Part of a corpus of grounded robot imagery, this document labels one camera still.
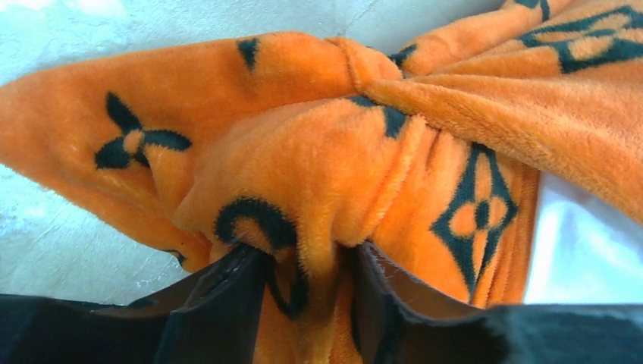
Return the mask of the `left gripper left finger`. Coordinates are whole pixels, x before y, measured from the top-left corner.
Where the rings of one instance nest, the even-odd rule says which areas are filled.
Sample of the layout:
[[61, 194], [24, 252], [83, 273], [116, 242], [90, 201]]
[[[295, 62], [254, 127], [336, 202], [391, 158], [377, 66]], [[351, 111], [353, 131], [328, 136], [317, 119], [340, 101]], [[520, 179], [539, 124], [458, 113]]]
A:
[[129, 305], [1, 297], [3, 363], [250, 363], [268, 255], [234, 247]]

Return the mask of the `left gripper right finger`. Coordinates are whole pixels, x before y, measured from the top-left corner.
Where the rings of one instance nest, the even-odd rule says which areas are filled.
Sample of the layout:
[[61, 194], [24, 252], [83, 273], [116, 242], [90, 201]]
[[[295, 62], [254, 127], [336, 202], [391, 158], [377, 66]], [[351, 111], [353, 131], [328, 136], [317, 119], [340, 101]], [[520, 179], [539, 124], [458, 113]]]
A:
[[351, 252], [353, 338], [366, 363], [640, 363], [642, 307], [479, 309], [421, 282], [373, 243]]

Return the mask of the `orange patterned pillowcase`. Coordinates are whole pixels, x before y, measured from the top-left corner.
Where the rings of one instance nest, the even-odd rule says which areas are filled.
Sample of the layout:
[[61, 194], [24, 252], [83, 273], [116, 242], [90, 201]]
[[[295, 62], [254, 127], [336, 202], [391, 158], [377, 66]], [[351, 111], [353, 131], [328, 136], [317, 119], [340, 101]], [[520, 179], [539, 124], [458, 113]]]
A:
[[522, 305], [549, 172], [642, 219], [642, 3], [508, 1], [394, 55], [267, 33], [1, 89], [1, 161], [189, 276], [269, 256], [252, 362], [366, 363], [370, 242], [479, 309]]

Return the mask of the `white pillow insert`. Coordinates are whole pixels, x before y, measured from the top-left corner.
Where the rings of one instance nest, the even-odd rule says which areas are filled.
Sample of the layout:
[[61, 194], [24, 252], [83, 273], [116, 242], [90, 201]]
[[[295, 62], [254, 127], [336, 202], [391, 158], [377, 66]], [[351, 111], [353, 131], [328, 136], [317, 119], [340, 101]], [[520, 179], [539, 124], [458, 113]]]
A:
[[641, 303], [642, 227], [542, 174], [526, 303]]

